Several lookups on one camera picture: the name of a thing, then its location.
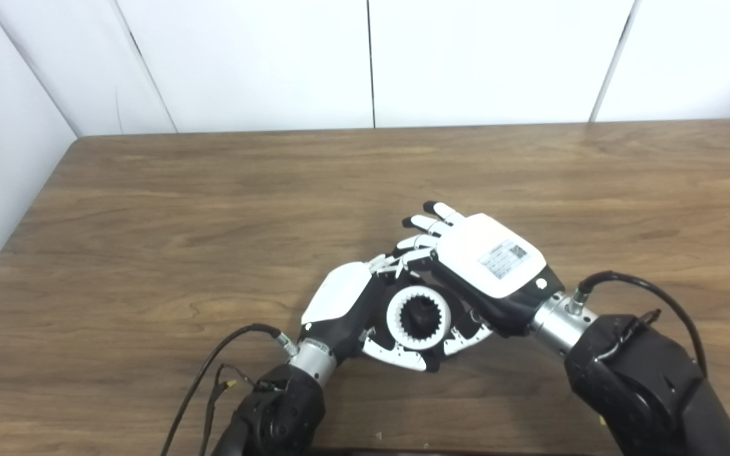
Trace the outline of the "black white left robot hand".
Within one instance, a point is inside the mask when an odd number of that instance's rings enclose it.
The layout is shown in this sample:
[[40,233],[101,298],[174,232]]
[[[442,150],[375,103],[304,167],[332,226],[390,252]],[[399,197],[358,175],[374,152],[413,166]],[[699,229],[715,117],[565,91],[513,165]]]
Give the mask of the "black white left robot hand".
[[396,271],[394,258],[383,255],[333,269],[302,314],[290,363],[319,382],[359,355],[437,372],[438,346],[451,321],[448,301],[414,272],[396,278]]

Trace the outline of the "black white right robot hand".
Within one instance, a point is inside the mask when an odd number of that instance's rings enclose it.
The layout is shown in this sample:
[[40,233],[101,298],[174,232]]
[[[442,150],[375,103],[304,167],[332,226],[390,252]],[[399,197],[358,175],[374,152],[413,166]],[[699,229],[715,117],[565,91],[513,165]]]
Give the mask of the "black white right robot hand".
[[402,221],[418,234],[396,244],[400,265],[431,272],[496,334],[528,336],[539,309],[565,291],[544,254],[487,214],[463,215],[435,200],[423,210]]

